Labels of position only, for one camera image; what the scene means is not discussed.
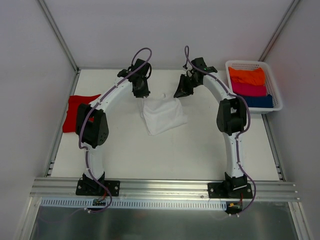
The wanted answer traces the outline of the white t shirt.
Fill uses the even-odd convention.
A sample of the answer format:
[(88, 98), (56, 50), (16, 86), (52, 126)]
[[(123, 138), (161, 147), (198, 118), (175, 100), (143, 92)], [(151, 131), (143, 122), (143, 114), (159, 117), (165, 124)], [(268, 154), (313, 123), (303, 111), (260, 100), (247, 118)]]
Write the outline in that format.
[(158, 98), (142, 98), (137, 104), (140, 117), (150, 136), (162, 134), (188, 122), (181, 101), (177, 98), (163, 94)]

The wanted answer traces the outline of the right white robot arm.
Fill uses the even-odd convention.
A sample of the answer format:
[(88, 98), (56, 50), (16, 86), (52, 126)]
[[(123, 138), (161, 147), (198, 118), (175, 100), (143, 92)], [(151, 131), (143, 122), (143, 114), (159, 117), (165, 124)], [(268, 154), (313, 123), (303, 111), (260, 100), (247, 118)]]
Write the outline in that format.
[(191, 70), (187, 70), (180, 76), (173, 97), (183, 98), (193, 95), (194, 88), (204, 86), (219, 103), (216, 124), (224, 138), (227, 167), (224, 181), (208, 188), (209, 196), (251, 199), (253, 192), (248, 183), (248, 177), (244, 173), (241, 150), (241, 134), (245, 132), (245, 127), (250, 123), (247, 120), (247, 106), (241, 98), (230, 93), (225, 83), (214, 75), (218, 71), (213, 66), (208, 67), (202, 57), (186, 62), (191, 65)]

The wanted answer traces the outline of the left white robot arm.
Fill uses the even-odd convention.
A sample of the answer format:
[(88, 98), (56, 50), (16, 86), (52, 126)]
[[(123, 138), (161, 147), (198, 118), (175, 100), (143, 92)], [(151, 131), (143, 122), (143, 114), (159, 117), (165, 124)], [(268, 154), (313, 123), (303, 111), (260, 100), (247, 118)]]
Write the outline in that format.
[(102, 96), (79, 105), (75, 132), (78, 135), (78, 146), (84, 150), (85, 171), (78, 181), (77, 195), (98, 196), (108, 192), (102, 150), (109, 136), (107, 114), (129, 93), (133, 93), (136, 98), (148, 97), (151, 72), (150, 63), (137, 59), (129, 68), (117, 74), (113, 86)]

